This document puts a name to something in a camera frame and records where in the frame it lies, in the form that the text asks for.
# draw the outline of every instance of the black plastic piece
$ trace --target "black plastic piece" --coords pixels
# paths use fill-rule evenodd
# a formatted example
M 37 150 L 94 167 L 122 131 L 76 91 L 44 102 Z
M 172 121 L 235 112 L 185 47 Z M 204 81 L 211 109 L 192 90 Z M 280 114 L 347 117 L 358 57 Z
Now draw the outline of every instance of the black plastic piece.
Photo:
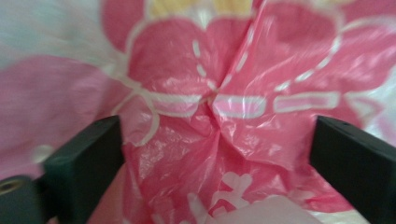
M 100 119 L 44 161 L 61 223 L 84 224 L 124 163 L 119 117 Z
M 0 181 L 0 223 L 45 223 L 35 183 L 28 176 L 17 175 Z
M 41 204 L 43 205 L 43 214 L 45 220 L 50 220 L 52 217 L 56 217 L 58 213 L 58 204 L 55 201 L 53 192 L 45 182 L 44 176 L 41 176 L 34 182 L 38 191 L 38 196 L 41 199 Z
M 396 223 L 395 147 L 349 123 L 318 117 L 310 162 L 368 221 Z

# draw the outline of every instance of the plastic bag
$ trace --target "plastic bag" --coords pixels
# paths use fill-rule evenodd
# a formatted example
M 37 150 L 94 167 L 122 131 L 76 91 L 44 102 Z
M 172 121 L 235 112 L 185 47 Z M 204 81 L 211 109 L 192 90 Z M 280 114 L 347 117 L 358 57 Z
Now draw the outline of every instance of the plastic bag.
M 40 175 L 83 127 L 121 116 L 127 162 L 91 223 L 210 223 L 274 194 L 348 223 L 351 206 L 308 165 L 315 115 L 396 145 L 392 0 L 0 10 L 1 178 Z

